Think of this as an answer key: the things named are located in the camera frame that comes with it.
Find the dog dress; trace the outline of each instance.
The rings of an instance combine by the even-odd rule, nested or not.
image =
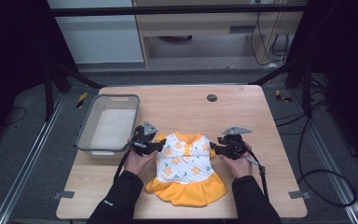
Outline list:
[[[166,143],[156,158],[157,175],[145,190],[173,205],[205,206],[221,198],[227,187],[213,170],[214,150],[202,134],[161,133]]]

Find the wooden table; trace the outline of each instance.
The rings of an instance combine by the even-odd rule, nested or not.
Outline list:
[[[217,143],[222,131],[235,125],[252,129],[243,139],[253,147],[260,162],[266,166],[268,195],[280,217],[304,217],[307,208],[302,198],[291,199],[289,191],[297,191],[289,160],[284,151],[269,105],[259,86],[140,86],[109,87],[100,93],[134,93],[141,99],[139,123],[147,119],[161,133],[204,134]],[[215,94],[217,101],[209,102],[207,96]],[[110,189],[119,161],[93,160],[78,151],[66,191],[74,191],[72,199],[61,198],[57,217],[61,219],[86,219]],[[135,207],[134,218],[236,218],[232,196],[234,179],[220,159],[212,159],[212,166],[228,186],[228,193],[206,207],[173,206],[155,194],[142,192]],[[147,183],[156,175],[156,165],[147,165],[140,175]],[[261,187],[258,169],[254,176]]]

